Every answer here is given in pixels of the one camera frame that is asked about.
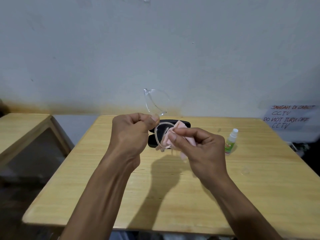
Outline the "person's left hand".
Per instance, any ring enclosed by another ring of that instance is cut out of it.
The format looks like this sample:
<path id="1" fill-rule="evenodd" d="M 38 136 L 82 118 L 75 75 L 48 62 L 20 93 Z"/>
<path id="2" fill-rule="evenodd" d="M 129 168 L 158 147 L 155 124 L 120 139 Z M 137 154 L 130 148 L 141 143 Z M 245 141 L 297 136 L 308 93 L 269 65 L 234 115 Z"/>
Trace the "person's left hand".
<path id="1" fill-rule="evenodd" d="M 149 133 L 143 132 L 143 115 L 123 114 L 112 120 L 110 143 L 104 158 L 129 172 L 140 165 L 140 154 L 148 142 Z"/>

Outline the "person's right hand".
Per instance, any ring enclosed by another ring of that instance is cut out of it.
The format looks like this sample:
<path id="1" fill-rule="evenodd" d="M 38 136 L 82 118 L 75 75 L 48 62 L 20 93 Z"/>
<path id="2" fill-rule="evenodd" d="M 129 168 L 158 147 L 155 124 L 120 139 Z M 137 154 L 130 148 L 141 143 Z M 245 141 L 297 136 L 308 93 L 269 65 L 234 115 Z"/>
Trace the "person's right hand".
<path id="1" fill-rule="evenodd" d="M 225 160 L 225 139 L 200 128 L 176 128 L 174 133 L 193 137 L 197 146 L 178 148 L 189 159 L 195 176 L 207 189 L 229 185 L 231 179 L 227 173 Z"/>

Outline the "clear plastic glasses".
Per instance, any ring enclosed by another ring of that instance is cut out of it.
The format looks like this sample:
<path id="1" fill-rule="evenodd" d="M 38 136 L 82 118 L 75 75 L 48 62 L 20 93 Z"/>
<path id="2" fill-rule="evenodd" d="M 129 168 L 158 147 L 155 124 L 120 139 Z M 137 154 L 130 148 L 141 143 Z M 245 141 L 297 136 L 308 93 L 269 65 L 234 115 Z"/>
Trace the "clear plastic glasses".
<path id="1" fill-rule="evenodd" d="M 170 98 L 168 94 L 159 89 L 147 89 L 143 90 L 146 109 L 149 114 L 157 114 L 159 117 L 167 114 L 170 106 Z M 169 129 L 173 128 L 174 124 L 171 122 L 159 122 L 154 128 L 154 135 L 157 142 L 156 150 L 164 152 L 166 149 L 170 149 L 170 144 L 166 142 L 165 137 Z"/>

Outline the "pink cleaning cloth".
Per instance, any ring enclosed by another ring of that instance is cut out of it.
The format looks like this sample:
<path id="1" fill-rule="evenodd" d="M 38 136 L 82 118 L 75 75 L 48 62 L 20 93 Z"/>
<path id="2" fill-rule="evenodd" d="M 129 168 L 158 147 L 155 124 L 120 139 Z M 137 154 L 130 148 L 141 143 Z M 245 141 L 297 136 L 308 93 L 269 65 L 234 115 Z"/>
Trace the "pink cleaning cloth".
<path id="1" fill-rule="evenodd" d="M 171 144 L 168 133 L 173 133 L 173 129 L 175 128 L 187 128 L 187 126 L 182 121 L 177 121 L 175 124 L 170 122 L 160 122 L 157 127 L 155 128 L 154 134 L 157 140 L 158 146 L 156 147 L 157 150 L 161 150 L 164 152 L 166 149 L 172 149 L 175 151 L 180 152 L 180 157 L 183 161 L 187 160 L 187 157 L 182 151 L 176 148 L 174 145 Z"/>

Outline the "person's left forearm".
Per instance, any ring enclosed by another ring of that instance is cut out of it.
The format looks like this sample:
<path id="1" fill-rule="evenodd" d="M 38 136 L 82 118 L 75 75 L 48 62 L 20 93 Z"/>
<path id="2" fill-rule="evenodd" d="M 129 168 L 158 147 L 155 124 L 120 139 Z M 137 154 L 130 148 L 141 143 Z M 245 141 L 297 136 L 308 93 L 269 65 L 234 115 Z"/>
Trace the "person's left forearm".
<path id="1" fill-rule="evenodd" d="M 108 240 L 140 155 L 107 152 L 90 177 L 59 240 Z"/>

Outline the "person's right forearm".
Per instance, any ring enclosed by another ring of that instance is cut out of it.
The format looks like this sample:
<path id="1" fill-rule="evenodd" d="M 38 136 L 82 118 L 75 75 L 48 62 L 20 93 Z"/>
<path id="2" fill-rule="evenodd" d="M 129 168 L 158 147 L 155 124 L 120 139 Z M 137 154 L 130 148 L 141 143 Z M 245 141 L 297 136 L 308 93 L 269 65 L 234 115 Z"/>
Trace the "person's right forearm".
<path id="1" fill-rule="evenodd" d="M 222 210 L 238 240 L 283 240 L 227 175 L 199 178 Z"/>

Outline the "small white spray bottle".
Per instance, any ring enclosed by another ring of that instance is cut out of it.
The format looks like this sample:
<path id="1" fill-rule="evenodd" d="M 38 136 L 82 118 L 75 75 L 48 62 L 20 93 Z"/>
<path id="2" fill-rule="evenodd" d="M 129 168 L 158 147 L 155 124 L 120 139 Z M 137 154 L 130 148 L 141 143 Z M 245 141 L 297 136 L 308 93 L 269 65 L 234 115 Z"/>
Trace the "small white spray bottle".
<path id="1" fill-rule="evenodd" d="M 230 154 L 238 136 L 238 129 L 234 128 L 225 142 L 225 154 Z"/>

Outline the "white handwritten paper sign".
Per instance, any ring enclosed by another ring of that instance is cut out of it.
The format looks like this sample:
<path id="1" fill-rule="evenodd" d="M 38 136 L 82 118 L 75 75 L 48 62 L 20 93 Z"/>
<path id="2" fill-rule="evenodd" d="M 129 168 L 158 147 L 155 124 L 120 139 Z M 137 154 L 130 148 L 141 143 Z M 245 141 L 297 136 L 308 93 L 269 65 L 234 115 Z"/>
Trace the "white handwritten paper sign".
<path id="1" fill-rule="evenodd" d="M 314 142 L 320 138 L 320 100 L 261 101 L 261 119 L 281 139 Z"/>

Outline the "wooden side cabinet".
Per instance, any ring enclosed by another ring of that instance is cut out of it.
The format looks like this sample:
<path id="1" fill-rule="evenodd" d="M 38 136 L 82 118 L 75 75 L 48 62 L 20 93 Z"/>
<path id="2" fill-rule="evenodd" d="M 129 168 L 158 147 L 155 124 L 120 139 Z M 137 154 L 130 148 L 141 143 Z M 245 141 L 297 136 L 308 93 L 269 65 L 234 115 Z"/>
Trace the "wooden side cabinet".
<path id="1" fill-rule="evenodd" d="M 57 148 L 64 157 L 75 146 L 51 114 L 9 113 L 0 118 L 0 170 L 30 145 L 37 154 Z"/>

